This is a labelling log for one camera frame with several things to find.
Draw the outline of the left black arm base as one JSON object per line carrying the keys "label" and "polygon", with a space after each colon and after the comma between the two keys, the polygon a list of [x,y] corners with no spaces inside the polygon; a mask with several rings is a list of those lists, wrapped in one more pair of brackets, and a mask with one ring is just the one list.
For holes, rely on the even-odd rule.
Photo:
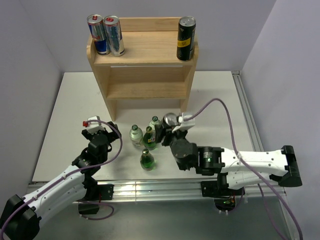
{"label": "left black arm base", "polygon": [[[115,211],[114,207],[105,201],[113,199],[114,185],[113,184],[98,184],[93,191],[87,193],[83,199],[78,203],[78,213],[83,218],[89,220],[104,220],[111,217]],[[111,212],[105,217],[94,218],[102,206],[111,209]]]}

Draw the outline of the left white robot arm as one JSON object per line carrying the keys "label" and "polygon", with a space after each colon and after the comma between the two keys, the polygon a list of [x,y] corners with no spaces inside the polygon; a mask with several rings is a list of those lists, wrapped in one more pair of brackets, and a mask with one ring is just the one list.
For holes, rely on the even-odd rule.
{"label": "left white robot arm", "polygon": [[61,210],[75,201],[91,200],[99,195],[98,183],[93,175],[101,166],[108,164],[112,142],[122,135],[113,122],[92,117],[83,122],[82,135],[89,141],[88,146],[61,174],[53,180],[26,194],[12,196],[0,217],[0,238],[11,240],[32,240],[41,227]]}

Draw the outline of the green bottle with label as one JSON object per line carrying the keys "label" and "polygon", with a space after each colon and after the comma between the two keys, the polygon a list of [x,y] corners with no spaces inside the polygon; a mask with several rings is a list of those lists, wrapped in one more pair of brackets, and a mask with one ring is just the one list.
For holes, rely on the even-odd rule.
{"label": "green bottle with label", "polygon": [[156,143],[156,132],[151,126],[147,126],[145,129],[145,134],[143,136],[143,144],[148,150],[154,150],[157,146]]}

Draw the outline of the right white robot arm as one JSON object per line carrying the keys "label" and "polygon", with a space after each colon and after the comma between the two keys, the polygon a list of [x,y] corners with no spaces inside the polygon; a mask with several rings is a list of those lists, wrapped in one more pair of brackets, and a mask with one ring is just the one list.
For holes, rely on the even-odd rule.
{"label": "right white robot arm", "polygon": [[179,126],[163,123],[155,127],[155,141],[170,147],[180,170],[195,168],[195,172],[203,176],[217,175],[216,189],[222,195],[246,185],[258,184],[260,177],[286,188],[303,184],[291,145],[269,152],[235,152],[224,147],[197,146],[186,139],[187,133]]}

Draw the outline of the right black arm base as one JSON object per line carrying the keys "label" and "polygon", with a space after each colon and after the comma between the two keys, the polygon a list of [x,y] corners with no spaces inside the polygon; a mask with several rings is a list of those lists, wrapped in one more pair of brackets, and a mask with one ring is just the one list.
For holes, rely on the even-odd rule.
{"label": "right black arm base", "polygon": [[216,180],[200,182],[204,198],[212,198],[218,213],[228,215],[239,207],[245,195],[245,188],[231,189],[227,182],[227,173],[219,173]]}

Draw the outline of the clear soda bottle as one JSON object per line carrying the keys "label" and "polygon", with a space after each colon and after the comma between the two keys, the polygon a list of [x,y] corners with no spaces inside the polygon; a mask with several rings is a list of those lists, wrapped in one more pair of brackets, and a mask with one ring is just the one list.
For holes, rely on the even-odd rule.
{"label": "clear soda bottle", "polygon": [[129,137],[133,146],[138,148],[143,144],[143,131],[136,124],[131,126]]}
{"label": "clear soda bottle", "polygon": [[156,115],[154,115],[149,122],[149,126],[152,128],[154,133],[156,132],[156,126],[158,125],[161,125],[161,120]]}

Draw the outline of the black yellow can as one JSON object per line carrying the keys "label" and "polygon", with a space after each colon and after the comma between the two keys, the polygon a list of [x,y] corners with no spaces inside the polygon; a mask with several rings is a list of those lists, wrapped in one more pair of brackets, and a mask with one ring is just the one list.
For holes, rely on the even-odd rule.
{"label": "black yellow can", "polygon": [[165,114],[162,119],[162,125],[165,129],[174,129],[179,125],[178,116],[173,112]]}
{"label": "black yellow can", "polygon": [[194,40],[196,19],[193,16],[184,16],[178,22],[176,56],[181,61],[189,61],[194,55]]}

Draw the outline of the dark green glass bottle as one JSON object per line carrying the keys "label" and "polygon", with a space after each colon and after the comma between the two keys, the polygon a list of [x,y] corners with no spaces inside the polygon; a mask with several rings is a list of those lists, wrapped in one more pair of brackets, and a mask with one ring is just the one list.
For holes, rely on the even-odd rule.
{"label": "dark green glass bottle", "polygon": [[147,148],[142,151],[140,165],[145,171],[151,171],[155,168],[155,158]]}

